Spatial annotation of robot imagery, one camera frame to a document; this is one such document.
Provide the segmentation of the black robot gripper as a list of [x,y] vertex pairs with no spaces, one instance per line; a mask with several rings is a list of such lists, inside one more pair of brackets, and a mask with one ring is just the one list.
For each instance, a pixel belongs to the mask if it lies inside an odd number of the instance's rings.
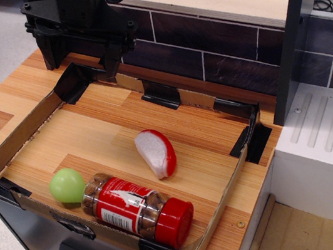
[[66,38],[103,44],[100,58],[109,82],[116,74],[124,53],[136,43],[135,21],[117,13],[112,4],[123,0],[27,0],[20,11],[42,53],[48,70],[58,69],[69,54]]

